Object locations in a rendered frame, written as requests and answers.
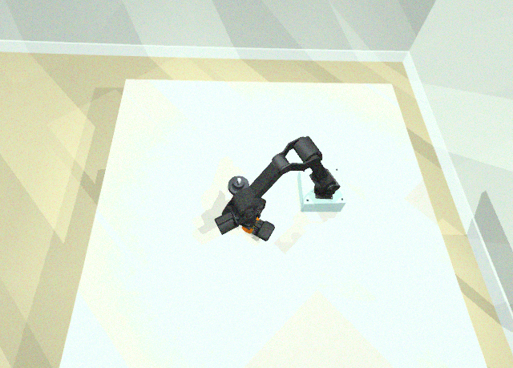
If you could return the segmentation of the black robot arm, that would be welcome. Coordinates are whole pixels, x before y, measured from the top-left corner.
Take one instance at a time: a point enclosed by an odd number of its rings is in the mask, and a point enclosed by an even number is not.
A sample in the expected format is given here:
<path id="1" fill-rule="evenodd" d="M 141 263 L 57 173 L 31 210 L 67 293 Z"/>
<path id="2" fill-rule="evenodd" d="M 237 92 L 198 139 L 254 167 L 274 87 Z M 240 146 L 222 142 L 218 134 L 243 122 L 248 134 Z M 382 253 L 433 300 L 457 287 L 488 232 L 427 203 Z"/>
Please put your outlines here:
<path id="1" fill-rule="evenodd" d="M 289 163 L 286 155 L 290 150 L 301 158 L 303 163 Z M 314 182 L 316 199 L 333 199 L 333 194 L 341 187 L 330 171 L 323 167 L 322 153 L 309 136 L 302 136 L 287 144 L 283 152 L 276 154 L 265 170 L 247 187 L 235 193 L 227 206 L 229 212 L 215 218 L 221 232 L 225 234 L 239 226 L 260 219 L 266 200 L 261 198 L 281 177 L 290 171 L 304 171 L 311 168 L 309 175 Z M 332 198 L 331 198 L 332 197 Z"/>

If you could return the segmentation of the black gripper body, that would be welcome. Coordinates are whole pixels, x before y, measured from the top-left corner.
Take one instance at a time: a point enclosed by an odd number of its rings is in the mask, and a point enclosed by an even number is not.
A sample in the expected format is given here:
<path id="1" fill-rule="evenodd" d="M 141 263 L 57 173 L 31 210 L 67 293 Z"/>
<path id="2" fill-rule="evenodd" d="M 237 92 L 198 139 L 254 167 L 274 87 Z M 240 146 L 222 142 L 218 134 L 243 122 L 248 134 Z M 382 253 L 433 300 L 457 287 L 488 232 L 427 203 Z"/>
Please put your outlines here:
<path id="1" fill-rule="evenodd" d="M 222 215 L 225 214 L 226 212 L 229 212 L 229 209 L 228 209 L 228 206 L 226 205 L 226 207 L 224 208 L 223 212 L 222 212 Z M 257 212 L 256 213 L 256 216 L 255 216 L 255 219 L 250 222 L 250 223 L 243 223 L 243 224 L 240 224 L 241 226 L 245 227 L 246 229 L 250 230 L 251 228 L 254 229 L 255 231 L 258 232 L 257 236 L 262 239 L 263 241 L 268 241 L 270 236 L 272 235 L 273 233 L 273 230 L 275 229 L 275 225 L 268 222 L 268 221 L 262 221 L 262 220 L 257 220 Z M 255 227 L 253 227 L 255 226 Z"/>

